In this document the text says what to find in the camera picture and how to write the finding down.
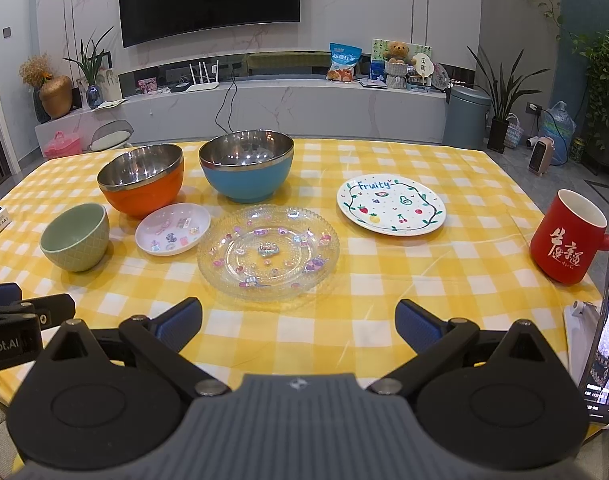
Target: fruity plate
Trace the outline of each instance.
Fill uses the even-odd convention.
[[[388,173],[347,180],[337,190],[337,205],[350,221],[384,235],[423,235],[446,218],[442,199],[427,186]]]
[[[324,280],[340,252],[333,227],[299,207],[255,205],[201,238],[198,266],[215,288],[249,301],[284,300]]]

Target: blue bowl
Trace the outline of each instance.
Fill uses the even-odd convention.
[[[245,130],[210,140],[200,165],[213,187],[234,202],[264,202],[282,186],[294,161],[294,140],[270,130]]]

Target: wall outlet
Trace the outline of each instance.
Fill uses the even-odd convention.
[[[535,103],[527,102],[525,112],[528,114],[533,114],[533,115],[539,116],[542,113],[542,107]]]

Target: snack bag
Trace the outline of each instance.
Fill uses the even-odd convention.
[[[383,59],[372,59],[369,68],[369,79],[376,81],[384,81],[386,79]]]
[[[331,68],[327,72],[329,81],[350,83],[353,81],[355,66],[360,59],[362,49],[356,46],[331,43]]]

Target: teddy bear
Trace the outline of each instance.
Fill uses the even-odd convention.
[[[392,41],[389,48],[382,53],[382,57],[389,63],[405,63],[409,55],[409,46],[401,41]]]

